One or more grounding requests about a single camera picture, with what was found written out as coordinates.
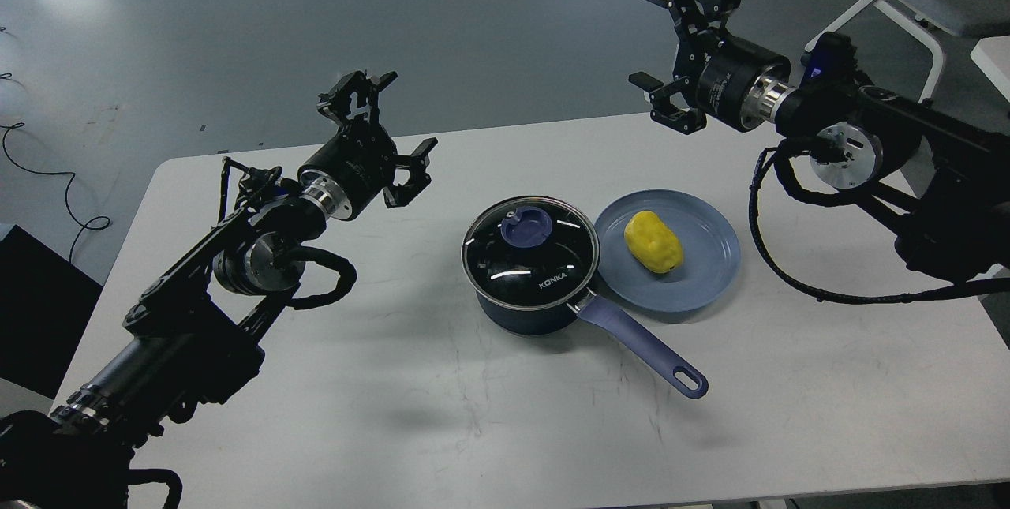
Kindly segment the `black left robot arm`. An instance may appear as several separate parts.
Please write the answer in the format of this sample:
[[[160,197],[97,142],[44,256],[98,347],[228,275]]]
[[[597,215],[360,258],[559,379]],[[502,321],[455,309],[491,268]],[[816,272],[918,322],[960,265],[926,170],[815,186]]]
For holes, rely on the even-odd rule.
[[[285,178],[281,167],[223,160],[219,220],[127,312],[131,341],[50,414],[2,419],[4,508],[125,508],[133,486],[161,484],[177,508],[183,483],[131,461],[163,420],[189,421],[259,375],[260,343],[287,309],[331,305],[354,289],[343,256],[310,245],[331,220],[356,219],[376,196],[404,207],[432,181],[436,139],[398,151],[379,96],[397,73],[354,71],[319,95],[335,135]]]

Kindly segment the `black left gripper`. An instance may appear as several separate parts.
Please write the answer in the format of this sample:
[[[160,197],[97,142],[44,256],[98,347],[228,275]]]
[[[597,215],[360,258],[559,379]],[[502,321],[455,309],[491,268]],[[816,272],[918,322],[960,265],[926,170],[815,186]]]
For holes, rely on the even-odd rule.
[[[402,155],[379,121],[379,95],[398,77],[397,71],[354,71],[319,95],[317,112],[338,132],[299,168],[298,181],[304,193],[312,185],[324,189],[321,203],[335,220],[356,219],[382,190],[388,209],[406,207],[432,183],[427,168],[439,139],[424,139]],[[407,171],[406,182],[395,182],[398,170]]]

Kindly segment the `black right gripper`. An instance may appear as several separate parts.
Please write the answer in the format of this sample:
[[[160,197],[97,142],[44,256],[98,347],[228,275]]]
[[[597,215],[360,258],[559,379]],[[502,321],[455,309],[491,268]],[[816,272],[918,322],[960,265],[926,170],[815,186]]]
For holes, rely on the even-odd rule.
[[[762,77],[786,84],[792,65],[783,55],[729,34],[726,24],[742,0],[643,1],[667,10],[679,41],[670,82],[647,73],[628,75],[652,107],[652,120],[684,135],[706,128],[706,114],[737,131],[758,128],[754,85]],[[674,104],[675,95],[684,96],[688,109]]]

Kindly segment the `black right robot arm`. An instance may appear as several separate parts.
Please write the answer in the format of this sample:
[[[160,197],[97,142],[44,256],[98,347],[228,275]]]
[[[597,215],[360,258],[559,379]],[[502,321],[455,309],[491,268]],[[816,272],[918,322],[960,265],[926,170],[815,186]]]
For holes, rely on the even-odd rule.
[[[771,124],[777,146],[758,156],[748,227],[758,254],[787,285],[847,305],[948,301],[1008,292],[1008,136],[991,133],[874,85],[843,34],[825,33],[797,85],[789,59],[736,37],[742,0],[643,0],[666,10],[678,47],[672,79],[628,78],[650,117],[685,135],[710,118],[746,133]],[[854,206],[893,233],[909,271],[944,280],[911,294],[856,296],[802,283],[779,267],[760,229],[760,189],[773,172],[785,193],[824,208]]]

